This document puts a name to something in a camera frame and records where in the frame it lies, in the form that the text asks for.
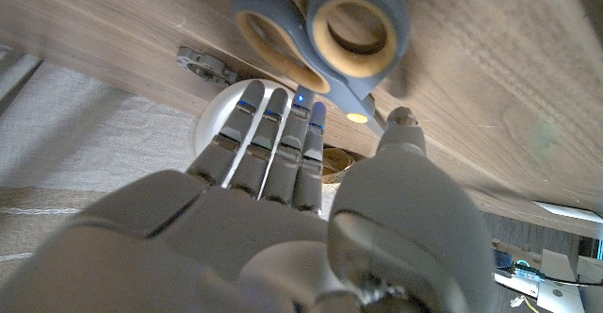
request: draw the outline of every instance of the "robot finger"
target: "robot finger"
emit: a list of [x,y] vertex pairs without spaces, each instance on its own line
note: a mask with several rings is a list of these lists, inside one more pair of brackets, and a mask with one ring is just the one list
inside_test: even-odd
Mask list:
[[230,189],[241,189],[253,199],[257,198],[287,102],[288,96],[285,90],[279,88],[272,93],[252,141],[247,146],[245,155],[230,181]]
[[295,178],[302,163],[302,146],[308,130],[310,107],[314,103],[314,95],[313,91],[302,86],[299,86],[295,93],[281,141],[276,147],[270,165],[262,191],[262,200],[291,206]]
[[291,203],[298,210],[317,214],[320,214],[322,206],[322,145],[326,112],[320,102],[316,102],[312,108]]
[[212,186],[221,184],[231,169],[263,98],[264,84],[254,80],[243,91],[220,132],[190,165],[187,173],[201,177]]

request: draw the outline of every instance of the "cable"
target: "cable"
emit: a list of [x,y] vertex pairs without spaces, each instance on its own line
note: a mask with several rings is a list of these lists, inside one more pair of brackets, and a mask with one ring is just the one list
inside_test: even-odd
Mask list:
[[550,276],[546,276],[545,277],[546,280],[550,280],[550,281],[554,281],[560,284],[564,284],[564,285],[574,285],[574,286],[581,286],[581,287],[589,287],[589,286],[603,286],[603,282],[601,283],[583,283],[580,281],[568,281],[568,280],[562,280],[562,279],[558,279],[558,278],[554,278],[554,277],[550,277]]
[[536,310],[536,308],[534,308],[534,306],[532,306],[530,304],[530,302],[528,301],[528,298],[526,298],[525,296],[522,295],[522,297],[524,298],[524,301],[526,302],[526,305],[528,305],[528,307],[533,310],[535,313],[540,313],[538,310]]

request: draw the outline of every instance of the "wooden surface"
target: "wooden surface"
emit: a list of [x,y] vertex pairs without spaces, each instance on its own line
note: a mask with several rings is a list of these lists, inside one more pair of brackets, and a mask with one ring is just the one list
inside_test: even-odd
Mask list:
[[[175,64],[180,45],[294,88],[242,39],[231,0],[0,0],[0,41],[199,114],[219,91]],[[294,0],[303,7],[305,0]],[[599,238],[601,225],[532,200],[603,214],[603,87],[557,0],[408,0],[411,41],[374,91],[410,107],[428,156],[481,210]],[[327,143],[371,156],[378,139],[327,102]]]

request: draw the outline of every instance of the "fabric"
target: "fabric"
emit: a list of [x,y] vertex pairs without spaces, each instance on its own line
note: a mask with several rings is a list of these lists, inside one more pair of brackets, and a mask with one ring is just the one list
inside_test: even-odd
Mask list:
[[182,111],[42,63],[0,115],[0,187],[111,191],[194,159]]

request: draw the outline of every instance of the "scissor blade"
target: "scissor blade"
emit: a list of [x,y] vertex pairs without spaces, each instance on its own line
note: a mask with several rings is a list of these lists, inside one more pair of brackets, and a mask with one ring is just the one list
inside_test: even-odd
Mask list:
[[366,125],[370,130],[377,134],[378,137],[383,136],[383,133],[385,132],[385,120],[377,111],[375,111]]

